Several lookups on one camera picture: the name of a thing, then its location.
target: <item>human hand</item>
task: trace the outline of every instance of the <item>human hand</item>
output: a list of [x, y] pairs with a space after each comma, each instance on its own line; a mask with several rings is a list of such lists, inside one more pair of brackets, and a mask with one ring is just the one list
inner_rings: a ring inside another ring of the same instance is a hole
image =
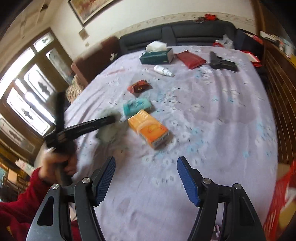
[[42, 166], [39, 170], [39, 178], [49, 184], [57, 183], [56, 164], [68, 161], [68, 165], [64, 168], [67, 175], [72, 176], [76, 173], [77, 155], [59, 154], [53, 151], [47, 152], [42, 160]]

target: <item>white tablecloth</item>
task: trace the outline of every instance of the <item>white tablecloth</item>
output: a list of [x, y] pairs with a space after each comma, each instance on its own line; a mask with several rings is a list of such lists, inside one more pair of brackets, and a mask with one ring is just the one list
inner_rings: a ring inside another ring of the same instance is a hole
[[[106, 240], [187, 240], [198, 209], [186, 195], [176, 168], [178, 157], [217, 184], [243, 185], [263, 223], [271, 203], [277, 166], [277, 139], [272, 110], [264, 87], [243, 53], [219, 47], [176, 46], [209, 61], [214, 51], [234, 61], [239, 72], [194, 70], [177, 58], [167, 67], [174, 78], [141, 65], [141, 52], [124, 55], [98, 75], [66, 111], [67, 126], [95, 119], [134, 98], [127, 87], [146, 79], [153, 87], [141, 94], [155, 107], [152, 113], [170, 130], [158, 150], [128, 129], [104, 146], [92, 132], [77, 139], [78, 173], [90, 176], [108, 155], [116, 171], [105, 200], [96, 208]], [[216, 222], [221, 223], [223, 206]]]

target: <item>blue gripper pad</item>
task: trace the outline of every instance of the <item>blue gripper pad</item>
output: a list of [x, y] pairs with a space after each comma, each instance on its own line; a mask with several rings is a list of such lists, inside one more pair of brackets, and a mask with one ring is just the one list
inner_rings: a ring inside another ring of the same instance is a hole
[[108, 164], [98, 186], [96, 187], [96, 202], [99, 204], [104, 201], [107, 194], [108, 188], [110, 186], [111, 180], [113, 178], [116, 168], [115, 158], [112, 157], [110, 163]]
[[180, 156], [178, 158], [177, 170], [189, 200], [194, 203], [195, 206], [198, 206], [200, 203], [200, 199], [198, 197], [197, 185], [192, 177], [193, 169], [191, 168], [185, 157]]

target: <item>tablecloth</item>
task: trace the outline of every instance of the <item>tablecloth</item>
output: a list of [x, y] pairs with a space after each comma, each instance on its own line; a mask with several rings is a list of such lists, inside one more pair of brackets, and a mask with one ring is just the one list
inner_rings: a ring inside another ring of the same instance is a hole
[[[77, 139], [75, 181], [90, 176], [107, 156], [116, 159], [106, 198], [95, 208], [106, 240], [187, 240], [198, 208], [178, 175], [180, 156], [217, 184], [242, 184], [261, 222], [266, 218], [276, 179], [277, 137], [259, 76], [240, 51], [206, 46], [173, 50], [189, 50], [207, 61], [214, 51], [236, 62], [239, 72], [207, 64], [189, 70], [175, 58], [166, 65], [175, 77], [166, 77], [154, 66], [141, 65], [142, 52], [135, 52], [106, 68], [66, 111], [67, 126], [98, 118], [105, 108], [123, 113], [123, 104], [135, 98], [127, 87], [145, 79], [153, 88], [140, 96], [151, 101], [151, 115], [170, 130], [169, 140], [156, 150], [131, 129], [108, 145], [95, 138], [95, 131]], [[218, 224], [222, 213], [219, 205]]]

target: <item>door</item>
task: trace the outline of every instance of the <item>door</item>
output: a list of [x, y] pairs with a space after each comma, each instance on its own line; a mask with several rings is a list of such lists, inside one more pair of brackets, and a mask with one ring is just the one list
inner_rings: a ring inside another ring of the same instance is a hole
[[71, 63], [48, 29], [0, 76], [0, 139], [30, 163], [55, 128], [54, 96], [72, 83]]

